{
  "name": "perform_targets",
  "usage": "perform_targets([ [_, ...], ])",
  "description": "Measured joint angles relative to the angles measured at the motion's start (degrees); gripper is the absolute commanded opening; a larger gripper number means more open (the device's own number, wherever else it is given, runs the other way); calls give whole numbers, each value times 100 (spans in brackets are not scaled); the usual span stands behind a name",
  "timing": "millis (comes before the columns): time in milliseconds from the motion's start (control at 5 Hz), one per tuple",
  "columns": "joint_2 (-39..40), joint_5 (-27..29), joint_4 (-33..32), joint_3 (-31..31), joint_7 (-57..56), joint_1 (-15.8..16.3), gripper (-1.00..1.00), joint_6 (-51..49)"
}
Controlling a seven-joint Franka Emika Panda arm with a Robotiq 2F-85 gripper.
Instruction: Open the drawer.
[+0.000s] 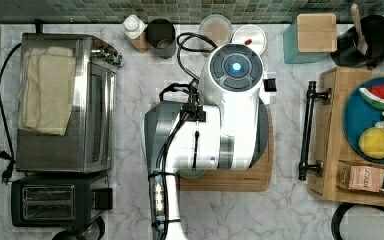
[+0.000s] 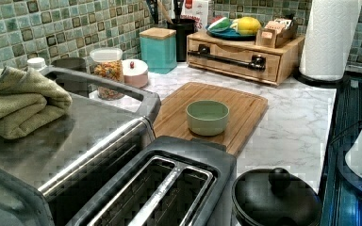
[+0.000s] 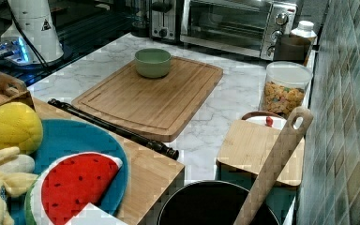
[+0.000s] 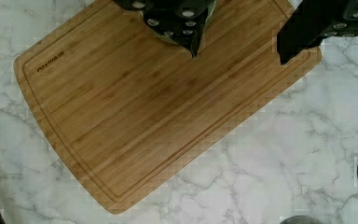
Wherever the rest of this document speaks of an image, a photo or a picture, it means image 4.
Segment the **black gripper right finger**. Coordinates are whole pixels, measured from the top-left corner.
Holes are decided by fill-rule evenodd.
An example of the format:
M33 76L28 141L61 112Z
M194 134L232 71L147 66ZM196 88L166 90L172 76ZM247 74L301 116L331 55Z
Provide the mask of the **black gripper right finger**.
M358 36L358 0L303 0L277 34L280 63L333 36Z

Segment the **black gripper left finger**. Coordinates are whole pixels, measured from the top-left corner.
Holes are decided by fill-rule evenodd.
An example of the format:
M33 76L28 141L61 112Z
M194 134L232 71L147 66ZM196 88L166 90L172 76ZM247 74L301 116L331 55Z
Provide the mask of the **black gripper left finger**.
M214 12L214 0L113 0L128 11L139 11L145 25L163 41L198 56L200 42Z

